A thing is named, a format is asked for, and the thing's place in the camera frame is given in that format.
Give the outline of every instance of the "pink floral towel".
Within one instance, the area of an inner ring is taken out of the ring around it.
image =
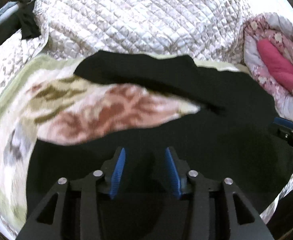
[[[288,91],[293,91],[293,64],[283,57],[278,49],[269,41],[257,42],[257,50],[275,80]]]

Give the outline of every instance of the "bed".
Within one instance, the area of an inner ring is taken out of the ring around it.
[[[6,86],[19,69],[41,51],[56,59],[87,57],[104,49],[124,53],[189,54],[197,60],[237,64],[243,62],[242,25],[246,20],[261,13],[275,12],[293,23],[293,8],[287,0],[148,0],[148,7],[146,0],[130,2],[37,0],[34,13],[42,36],[27,43],[19,41],[17,47],[32,49],[12,53],[19,66],[14,66],[13,73],[1,72],[0,83],[4,81]],[[123,11],[127,20],[121,18]],[[190,24],[194,15],[198,22],[195,25]],[[8,43],[17,42],[18,38],[13,37]],[[279,198],[292,189],[293,175],[261,215],[265,222],[274,213]],[[1,220],[0,232],[8,239],[15,239],[14,233]]]

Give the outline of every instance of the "pink floral fabric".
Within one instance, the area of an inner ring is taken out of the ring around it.
[[[41,94],[54,98],[57,93],[51,95],[45,91]],[[39,123],[38,138],[60,145],[74,145],[115,131],[156,127],[198,110],[199,107],[177,97],[154,93],[133,84],[102,86],[58,111],[53,118]]]
[[[286,90],[293,91],[293,64],[282,56],[268,38],[257,42],[257,50],[275,80]]]
[[[244,25],[244,35],[244,61],[253,78],[273,96],[279,114],[293,120],[293,89],[286,90],[274,79],[257,50],[257,42],[268,39],[293,65],[293,36],[287,36],[278,28],[272,28],[264,15],[248,21]]]

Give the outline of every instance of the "black cloth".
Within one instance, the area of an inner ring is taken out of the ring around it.
[[[197,67],[189,56],[157,60],[99,51],[82,61],[75,74],[95,83],[135,83],[173,92],[203,108],[159,127],[114,132],[75,146],[38,140],[27,177],[28,215],[60,177],[86,176],[118,146],[127,150],[121,183],[130,192],[161,191],[154,186],[158,177],[152,163],[173,146],[179,158],[205,177],[232,178],[258,212],[268,207],[293,172],[293,149],[267,130],[278,116],[274,100],[245,73]]]
[[[36,38],[41,35],[39,27],[34,20],[33,9],[35,0],[14,0],[23,2],[24,6],[12,14],[0,25],[0,46],[19,29],[22,32],[22,40]]]

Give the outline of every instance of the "laundry pile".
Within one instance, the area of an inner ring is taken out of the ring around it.
[[[234,179],[267,223],[293,190],[293,149],[267,130],[274,117],[293,120],[293,23],[251,7],[3,1],[3,234],[15,239],[53,183],[82,178],[119,145],[132,169],[173,146],[207,178]]]

